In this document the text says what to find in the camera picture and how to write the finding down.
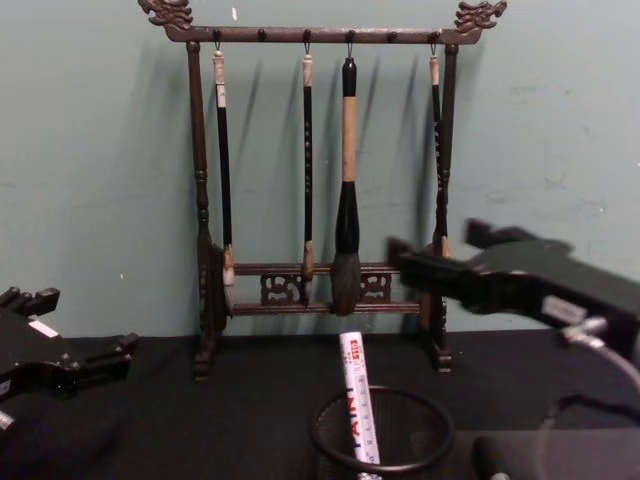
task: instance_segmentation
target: black table surface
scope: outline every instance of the black table surface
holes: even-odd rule
[[[113,339],[69,342],[75,352],[89,352]],[[337,336],[224,338],[206,384],[191,379],[193,345],[192,338],[142,338],[126,382],[70,401],[29,395],[1,404],[18,421],[0,440],[0,478],[312,478],[311,412],[344,388]],[[616,370],[588,352],[565,350],[551,331],[453,333],[450,347],[455,371],[439,375],[415,338],[365,337],[371,383],[431,396],[456,423],[458,443],[443,467],[446,475],[433,478],[474,478],[469,446],[487,431],[507,451],[519,452],[510,454],[517,478],[532,478],[532,430],[561,395],[579,392],[638,406]],[[633,445],[638,437],[626,421],[576,411],[559,427],[554,450],[573,458],[562,463],[566,468],[582,468],[573,472],[576,479],[627,478],[623,472],[634,457],[621,460],[620,441]],[[580,455],[600,463],[589,466]],[[620,471],[600,475],[611,458],[619,460],[607,468]]]

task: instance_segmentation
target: hook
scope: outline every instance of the hook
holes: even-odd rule
[[[304,31],[302,39],[304,40],[304,52],[309,55],[309,49],[311,48],[311,30],[307,28]]]
[[[216,47],[216,50],[220,50],[220,37],[222,32],[220,32],[219,28],[216,28],[213,31],[213,45]]]
[[[353,37],[355,35],[355,30],[349,30],[347,32],[347,53],[349,54],[349,58],[351,58],[351,51],[353,50]]]

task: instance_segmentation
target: wire mesh cup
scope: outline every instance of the wire mesh cup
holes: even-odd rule
[[[345,392],[314,412],[311,439],[320,451],[318,480],[399,478],[422,480],[451,450],[455,427],[433,400],[388,387],[370,386],[380,464],[354,456]]]

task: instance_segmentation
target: calligraphy brush rack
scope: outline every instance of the calligraphy brush rack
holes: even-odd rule
[[[227,27],[192,25],[189,0],[138,0],[149,21],[162,26],[173,42],[186,44],[191,101],[191,134],[195,170],[198,217],[197,258],[199,280],[200,336],[194,359],[194,376],[208,379],[210,366],[217,351],[220,336],[227,324],[222,279],[223,251],[211,239],[209,230],[209,199],[207,194],[207,157],[205,124],[200,77],[201,43],[344,43],[344,44],[424,44],[445,46],[445,82],[442,100],[442,156],[451,159],[455,105],[456,61],[460,45],[473,45],[482,32],[496,25],[507,4],[482,2],[458,5],[454,27],[439,30],[413,28],[311,28],[311,27]],[[313,273],[328,275],[330,264],[315,264]],[[260,277],[260,302],[236,304],[233,315],[285,315],[331,313],[330,303],[304,301],[300,263],[238,263],[236,276]],[[431,315],[428,311],[437,302],[393,301],[391,285],[396,270],[384,263],[361,265],[360,295],[355,314],[403,313],[421,317],[421,338],[434,367],[450,372],[453,359],[447,350],[446,313]]]

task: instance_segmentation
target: teal wall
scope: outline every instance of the teal wall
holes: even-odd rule
[[[640,4],[514,0],[460,55],[453,250],[470,216],[567,239],[640,279]],[[195,0],[196,23],[451,25],[445,0]],[[231,18],[235,7],[238,20]],[[224,45],[236,259],[299,261],[299,45]],[[315,244],[333,257],[344,46],[314,46]],[[221,241],[210,45],[203,48],[212,232]],[[358,46],[361,258],[433,228],[428,49]],[[0,15],[0,287],[62,289],[64,335],[196,329],[195,210],[184,47],[135,0],[21,0]],[[425,180],[425,152],[430,165]],[[238,296],[250,300],[251,285]],[[319,285],[318,295],[326,295]],[[229,333],[397,331],[396,316],[235,318]],[[450,330],[531,327],[451,307]]]

